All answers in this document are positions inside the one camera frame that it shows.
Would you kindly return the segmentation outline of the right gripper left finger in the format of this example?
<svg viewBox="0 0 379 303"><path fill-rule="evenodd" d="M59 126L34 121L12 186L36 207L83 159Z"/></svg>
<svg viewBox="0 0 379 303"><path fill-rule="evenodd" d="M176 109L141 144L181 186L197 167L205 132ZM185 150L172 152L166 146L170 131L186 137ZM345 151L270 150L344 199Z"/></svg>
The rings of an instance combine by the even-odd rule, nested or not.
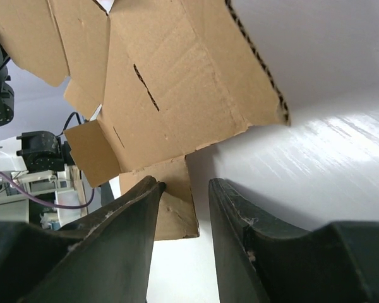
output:
<svg viewBox="0 0 379 303"><path fill-rule="evenodd" d="M0 302L145 302L165 188L146 176L55 231L0 222Z"/></svg>

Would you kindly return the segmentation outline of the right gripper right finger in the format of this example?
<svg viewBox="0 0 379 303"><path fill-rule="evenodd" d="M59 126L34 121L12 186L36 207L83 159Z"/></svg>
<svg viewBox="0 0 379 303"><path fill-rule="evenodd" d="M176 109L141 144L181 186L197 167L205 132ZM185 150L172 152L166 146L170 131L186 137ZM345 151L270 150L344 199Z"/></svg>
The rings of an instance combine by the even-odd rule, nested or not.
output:
<svg viewBox="0 0 379 303"><path fill-rule="evenodd" d="M379 222L307 231L218 178L208 199L221 302L379 302Z"/></svg>

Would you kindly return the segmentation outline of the cardboard box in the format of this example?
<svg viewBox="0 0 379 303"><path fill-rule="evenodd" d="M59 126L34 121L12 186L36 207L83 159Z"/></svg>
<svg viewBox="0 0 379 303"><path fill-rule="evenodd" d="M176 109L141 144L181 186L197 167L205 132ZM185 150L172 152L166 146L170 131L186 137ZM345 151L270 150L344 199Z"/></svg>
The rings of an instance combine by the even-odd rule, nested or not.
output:
<svg viewBox="0 0 379 303"><path fill-rule="evenodd" d="M97 187L166 183L155 239L199 235L188 154L251 126L289 124L288 108L230 1L0 1L0 43L87 123L65 132Z"/></svg>

